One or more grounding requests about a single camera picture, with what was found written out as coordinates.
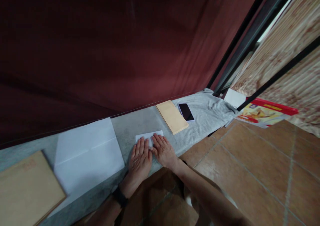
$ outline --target black phone screen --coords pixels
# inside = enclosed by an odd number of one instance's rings
[[[179,104],[179,108],[186,121],[194,120],[194,117],[186,103]]]

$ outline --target black wristband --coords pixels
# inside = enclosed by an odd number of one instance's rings
[[[121,208],[124,208],[125,206],[127,206],[128,199],[126,198],[126,196],[123,195],[123,193],[121,192],[119,186],[112,193],[112,195],[115,198],[115,200],[120,204]]]

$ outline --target dark red fabric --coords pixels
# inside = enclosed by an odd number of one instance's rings
[[[0,0],[0,147],[202,90],[253,2]]]

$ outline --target black metal frame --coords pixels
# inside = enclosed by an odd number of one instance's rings
[[[263,0],[256,0],[250,12],[248,13],[246,19],[244,20],[241,28],[237,32],[234,40],[230,44],[226,54],[224,55],[222,61],[220,62],[217,70],[213,74],[207,88],[210,88],[217,76],[219,75],[221,69],[223,68],[224,64],[226,63],[228,57],[230,56],[232,50],[238,43],[240,37],[242,36],[244,30],[246,29],[247,25],[250,23],[252,17],[256,13],[257,9],[261,5]],[[219,80],[216,88],[214,89],[214,95],[219,95],[225,84],[228,82],[230,77],[236,71],[236,69],[240,66],[241,62],[245,59],[250,51],[254,48],[256,42],[266,30],[266,28],[270,25],[272,20],[276,17],[279,13],[281,8],[288,0],[266,0],[265,4],[259,11],[257,17],[255,18],[254,22],[248,29],[248,32],[240,42],[237,50],[233,54],[232,58],[230,59],[225,71],[222,74],[221,79]]]
[[[313,50],[320,46],[320,36],[318,36],[312,43],[310,43],[305,49],[303,49],[298,55],[296,55],[290,62],[288,62],[280,71],[278,71],[272,78],[270,78],[262,87],[260,87],[252,96],[247,98],[247,100],[241,104],[237,110],[241,111],[246,105],[251,103],[256,97],[263,93],[267,88],[269,88],[273,83],[275,83],[279,78],[296,66],[301,60],[308,56]]]
[[[255,13],[257,12],[257,10],[259,9],[261,3],[263,2],[263,0],[255,0],[252,7],[250,8],[247,16],[245,17],[245,19],[243,20],[240,28],[238,29],[235,37],[233,38],[230,46],[228,47],[226,53],[224,54],[222,60],[220,61],[217,69],[215,70],[213,76],[211,77],[207,88],[210,88],[211,85],[213,84],[214,80],[217,78],[217,76],[219,75],[221,69],[223,68],[224,64],[226,63],[226,61],[228,60],[229,56],[231,55],[233,49],[235,48],[235,46],[237,45],[238,41],[240,40],[241,36],[243,35],[244,31],[246,30],[247,26],[249,25],[250,21],[252,20],[252,18],[254,17]]]

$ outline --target white paper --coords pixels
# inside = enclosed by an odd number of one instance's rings
[[[54,173],[67,198],[49,217],[122,168],[124,161],[110,118],[61,133]]]
[[[151,132],[151,133],[139,134],[139,135],[136,135],[136,143],[138,142],[139,138],[141,138],[143,136],[144,139],[147,139],[147,138],[149,139],[149,148],[152,148],[153,140],[152,140],[151,137],[153,136],[154,133],[157,133],[157,134],[163,136],[163,131],[162,130]]]
[[[229,88],[226,96],[224,97],[224,100],[230,103],[235,108],[238,108],[242,103],[246,101],[246,98],[247,97],[245,95]]]

